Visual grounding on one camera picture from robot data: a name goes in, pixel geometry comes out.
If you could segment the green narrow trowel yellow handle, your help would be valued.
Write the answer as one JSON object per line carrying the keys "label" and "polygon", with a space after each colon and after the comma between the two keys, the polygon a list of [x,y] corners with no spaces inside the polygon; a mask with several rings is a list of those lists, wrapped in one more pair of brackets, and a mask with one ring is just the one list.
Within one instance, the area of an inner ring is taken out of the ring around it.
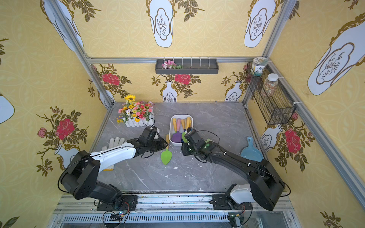
{"label": "green narrow trowel yellow handle", "polygon": [[166,135],[167,147],[165,151],[161,153],[161,161],[164,165],[167,165],[172,159],[172,152],[169,150],[169,135]]}

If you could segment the purple trowel pink handle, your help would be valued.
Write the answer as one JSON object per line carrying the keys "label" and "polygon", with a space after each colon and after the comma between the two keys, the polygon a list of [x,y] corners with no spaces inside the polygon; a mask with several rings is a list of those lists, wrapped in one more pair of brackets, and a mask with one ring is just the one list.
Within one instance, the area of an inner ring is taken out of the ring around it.
{"label": "purple trowel pink handle", "polygon": [[172,136],[172,141],[174,143],[180,143],[182,140],[182,133],[180,132],[181,120],[177,119],[177,133],[174,133]]}

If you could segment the green pointed trowel yellow handle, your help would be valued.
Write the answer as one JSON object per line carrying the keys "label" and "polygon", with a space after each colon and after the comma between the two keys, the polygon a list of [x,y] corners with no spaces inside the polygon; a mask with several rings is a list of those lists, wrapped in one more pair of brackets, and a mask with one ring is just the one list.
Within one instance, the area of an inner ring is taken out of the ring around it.
{"label": "green pointed trowel yellow handle", "polygon": [[173,118],[173,127],[174,127],[174,132],[177,133],[177,119]]}

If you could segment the yellow plastic scoop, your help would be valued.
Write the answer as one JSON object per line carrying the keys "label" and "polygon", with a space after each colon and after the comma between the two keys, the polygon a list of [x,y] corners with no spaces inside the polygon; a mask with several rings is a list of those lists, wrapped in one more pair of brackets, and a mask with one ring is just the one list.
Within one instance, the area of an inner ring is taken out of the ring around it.
{"label": "yellow plastic scoop", "polygon": [[186,129],[191,127],[191,122],[192,122],[191,117],[187,117],[187,119],[186,119]]}

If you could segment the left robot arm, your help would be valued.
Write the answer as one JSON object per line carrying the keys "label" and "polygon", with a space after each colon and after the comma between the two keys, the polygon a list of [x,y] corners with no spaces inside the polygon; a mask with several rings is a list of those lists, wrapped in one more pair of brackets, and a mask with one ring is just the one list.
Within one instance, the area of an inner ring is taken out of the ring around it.
{"label": "left robot arm", "polygon": [[138,138],[125,141],[121,145],[100,152],[78,152],[58,180],[66,192],[77,200],[93,198],[109,211],[119,210],[124,205],[130,208],[136,196],[125,198],[122,192],[111,184],[98,181],[98,175],[105,168],[144,155],[164,150],[168,142],[160,136],[154,126],[146,127]]}

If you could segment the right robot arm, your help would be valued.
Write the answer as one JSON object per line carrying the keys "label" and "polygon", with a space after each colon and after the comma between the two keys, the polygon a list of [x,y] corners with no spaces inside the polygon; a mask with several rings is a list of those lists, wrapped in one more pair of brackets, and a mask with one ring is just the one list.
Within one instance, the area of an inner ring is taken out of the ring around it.
{"label": "right robot arm", "polygon": [[223,149],[216,142],[206,142],[199,132],[189,127],[181,150],[184,156],[194,156],[201,162],[221,165],[244,178],[250,185],[253,199],[262,208],[273,211],[288,186],[272,164],[263,159],[254,161]]}

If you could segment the white plastic storage box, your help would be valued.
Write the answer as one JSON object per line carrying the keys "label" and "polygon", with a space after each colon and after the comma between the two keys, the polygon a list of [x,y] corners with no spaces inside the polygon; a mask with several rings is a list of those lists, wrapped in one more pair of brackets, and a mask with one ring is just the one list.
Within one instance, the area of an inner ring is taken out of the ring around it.
{"label": "white plastic storage box", "polygon": [[[173,127],[173,118],[176,118],[176,119],[187,119],[187,117],[191,117],[191,120],[192,120],[192,122],[191,122],[191,127],[193,127],[193,125],[194,125],[194,120],[193,120],[193,118],[192,118],[192,116],[190,116],[190,115],[183,115],[183,114],[179,114],[179,115],[174,115],[172,118],[171,118],[171,121],[170,121],[170,130],[169,130],[169,140],[170,140],[170,143],[173,145],[173,146],[182,146],[182,144],[183,144],[183,142],[182,142],[182,140],[181,140],[181,142],[179,142],[179,143],[176,143],[176,142],[173,142],[172,141],[172,136],[173,136],[173,134],[175,133],[174,132],[174,127]],[[180,132],[181,133],[183,133],[183,127],[182,127],[182,125],[180,126]]]}

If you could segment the artificial flowers white fence planter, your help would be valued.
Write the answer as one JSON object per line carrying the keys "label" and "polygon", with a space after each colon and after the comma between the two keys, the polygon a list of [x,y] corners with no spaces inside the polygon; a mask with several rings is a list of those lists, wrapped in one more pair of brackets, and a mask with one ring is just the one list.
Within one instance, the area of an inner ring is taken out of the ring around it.
{"label": "artificial flowers white fence planter", "polygon": [[127,127],[144,127],[152,123],[154,119],[154,103],[151,101],[136,101],[134,95],[125,97],[125,103],[118,109],[118,124],[125,124]]}

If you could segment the light blue dustpan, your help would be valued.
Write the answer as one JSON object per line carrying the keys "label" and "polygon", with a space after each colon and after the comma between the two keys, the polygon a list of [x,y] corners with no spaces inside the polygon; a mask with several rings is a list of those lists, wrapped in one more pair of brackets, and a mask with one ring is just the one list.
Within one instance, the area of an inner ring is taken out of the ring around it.
{"label": "light blue dustpan", "polygon": [[262,152],[253,146],[253,138],[250,136],[247,137],[247,142],[248,146],[241,151],[240,156],[245,159],[261,162],[264,157]]}

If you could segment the small pink flowers on shelf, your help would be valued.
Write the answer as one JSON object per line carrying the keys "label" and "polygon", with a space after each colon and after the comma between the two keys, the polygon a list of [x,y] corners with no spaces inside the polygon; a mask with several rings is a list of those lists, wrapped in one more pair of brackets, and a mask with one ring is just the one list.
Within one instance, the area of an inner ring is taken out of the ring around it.
{"label": "small pink flowers on shelf", "polygon": [[161,66],[163,69],[182,69],[182,65],[177,65],[173,60],[164,61]]}

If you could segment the clear jar white lid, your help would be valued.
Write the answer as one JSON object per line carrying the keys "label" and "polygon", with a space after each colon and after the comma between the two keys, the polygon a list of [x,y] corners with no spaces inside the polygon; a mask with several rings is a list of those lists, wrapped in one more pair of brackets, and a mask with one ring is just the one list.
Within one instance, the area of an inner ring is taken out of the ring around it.
{"label": "clear jar white lid", "polygon": [[278,84],[279,76],[277,74],[271,73],[268,74],[267,78],[263,83],[263,88],[261,93],[267,97],[270,97],[274,94],[276,86]]}

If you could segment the jar with patterned lid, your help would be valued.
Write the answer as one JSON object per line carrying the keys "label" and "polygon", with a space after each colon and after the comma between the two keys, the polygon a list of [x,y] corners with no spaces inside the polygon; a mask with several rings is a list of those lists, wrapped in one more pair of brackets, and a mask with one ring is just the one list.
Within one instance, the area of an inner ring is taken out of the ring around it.
{"label": "jar with patterned lid", "polygon": [[252,61],[251,74],[256,77],[260,77],[263,74],[266,66],[268,64],[268,59],[265,57],[256,57]]}

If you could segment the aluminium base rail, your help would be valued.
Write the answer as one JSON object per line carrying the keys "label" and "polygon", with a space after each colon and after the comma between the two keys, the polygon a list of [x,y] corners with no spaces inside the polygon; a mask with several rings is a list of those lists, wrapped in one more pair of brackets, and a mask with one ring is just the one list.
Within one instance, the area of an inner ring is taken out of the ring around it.
{"label": "aluminium base rail", "polygon": [[49,228],[66,224],[100,224],[124,226],[128,223],[207,223],[229,222],[233,227],[299,228],[298,217],[288,197],[281,198],[273,211],[257,203],[245,202],[229,207],[223,193],[144,193],[125,194],[121,209],[92,198],[76,200],[71,195],[61,197]]}

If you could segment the dark wall shelf tray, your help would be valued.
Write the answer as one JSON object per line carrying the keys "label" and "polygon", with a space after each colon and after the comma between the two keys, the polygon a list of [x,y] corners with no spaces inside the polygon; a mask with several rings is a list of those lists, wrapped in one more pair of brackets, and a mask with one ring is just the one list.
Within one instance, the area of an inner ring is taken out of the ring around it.
{"label": "dark wall shelf tray", "polygon": [[[161,64],[167,60],[173,60],[177,65],[182,65],[182,69],[163,69]],[[155,72],[163,75],[218,74],[219,64],[215,58],[165,58],[156,60]]]}

